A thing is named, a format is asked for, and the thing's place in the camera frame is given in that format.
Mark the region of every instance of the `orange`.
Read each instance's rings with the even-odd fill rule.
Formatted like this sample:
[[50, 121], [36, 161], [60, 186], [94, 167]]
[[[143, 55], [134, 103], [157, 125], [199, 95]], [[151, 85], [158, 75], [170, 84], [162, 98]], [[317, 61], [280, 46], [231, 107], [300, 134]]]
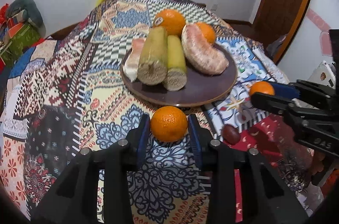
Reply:
[[259, 81], [254, 83], [250, 89], [250, 96], [253, 95], [255, 92], [260, 92], [268, 95], [275, 94], [273, 86], [266, 81]]
[[174, 106], [159, 108], [150, 120], [150, 130], [159, 141], [171, 143], [181, 139], [188, 123], [184, 112]]
[[216, 39], [213, 27], [203, 22], [198, 22], [196, 24], [202, 31], [202, 34], [207, 39], [207, 41], [213, 45]]
[[182, 30], [186, 25], [184, 16], [174, 9], [164, 9], [159, 12], [153, 22], [153, 26], [162, 26], [167, 30], [168, 35], [181, 37]]

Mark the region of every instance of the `wooden floor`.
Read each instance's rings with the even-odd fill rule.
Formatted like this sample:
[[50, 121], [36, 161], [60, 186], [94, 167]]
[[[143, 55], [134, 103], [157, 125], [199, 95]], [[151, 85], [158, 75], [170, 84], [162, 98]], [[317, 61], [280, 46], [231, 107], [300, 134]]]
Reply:
[[249, 25], [230, 24], [232, 28], [241, 33], [243, 36], [251, 38], [255, 41], [261, 42], [266, 49], [267, 46], [272, 43], [272, 39], [268, 39], [267, 35], [260, 31], [255, 31]]

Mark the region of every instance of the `wall outlet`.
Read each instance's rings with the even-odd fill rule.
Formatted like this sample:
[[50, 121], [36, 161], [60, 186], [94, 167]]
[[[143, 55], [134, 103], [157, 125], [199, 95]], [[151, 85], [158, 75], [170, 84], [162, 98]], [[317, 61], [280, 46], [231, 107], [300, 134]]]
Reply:
[[212, 7], [211, 7], [211, 10], [216, 11], [217, 8], [218, 8], [218, 4], [213, 4]]

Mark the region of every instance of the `plate rim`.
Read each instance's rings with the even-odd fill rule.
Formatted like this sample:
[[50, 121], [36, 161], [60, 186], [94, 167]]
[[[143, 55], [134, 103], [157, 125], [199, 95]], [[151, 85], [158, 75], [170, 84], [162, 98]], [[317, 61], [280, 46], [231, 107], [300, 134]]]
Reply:
[[214, 43], [214, 46], [215, 45], [217, 46], [218, 50], [223, 49], [226, 53], [228, 53], [230, 55], [231, 59], [233, 60], [234, 65], [235, 65], [236, 75], [235, 75], [235, 78], [234, 78], [234, 81], [233, 81], [232, 85], [225, 92], [223, 92], [221, 95], [219, 95], [219, 96], [217, 96], [217, 97], [215, 97], [213, 99], [206, 100], [206, 101], [201, 101], [201, 102], [196, 102], [196, 103], [192, 103], [192, 104], [175, 104], [175, 103], [162, 102], [160, 100], [149, 98], [149, 97], [144, 96], [140, 92], [135, 91], [132, 87], [129, 87], [128, 83], [132, 84], [133, 82], [129, 81], [128, 77], [125, 75], [125, 73], [123, 71], [123, 63], [126, 62], [127, 56], [130, 54], [130, 51], [132, 50], [132, 47], [126, 52], [125, 56], [121, 60], [120, 74], [121, 74], [121, 77], [122, 77], [122, 81], [125, 84], [125, 86], [127, 87], [127, 89], [130, 90], [136, 97], [138, 97], [138, 98], [140, 98], [140, 99], [142, 99], [144, 101], [153, 103], [153, 104], [164, 105], [164, 106], [174, 106], [174, 107], [197, 107], [197, 106], [202, 106], [202, 105], [205, 105], [205, 104], [209, 104], [209, 103], [211, 103], [213, 101], [216, 101], [216, 100], [220, 99], [221, 97], [226, 96], [227, 94], [229, 94], [232, 91], [232, 89], [233, 89], [233, 87], [234, 87], [234, 85], [235, 85], [235, 83], [237, 81], [237, 78], [238, 78], [238, 68], [237, 68], [237, 65], [236, 65], [232, 55], [223, 46], [221, 46], [221, 45], [219, 45], [217, 43]]

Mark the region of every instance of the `pink stripe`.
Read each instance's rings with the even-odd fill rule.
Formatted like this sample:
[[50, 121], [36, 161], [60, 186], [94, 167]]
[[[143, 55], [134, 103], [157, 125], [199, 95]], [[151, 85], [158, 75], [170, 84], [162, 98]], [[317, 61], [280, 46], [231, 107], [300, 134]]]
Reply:
[[331, 29], [331, 27], [311, 8], [307, 10], [306, 17], [321, 30], [319, 39], [322, 55], [332, 56], [332, 45], [328, 35], [328, 30]]

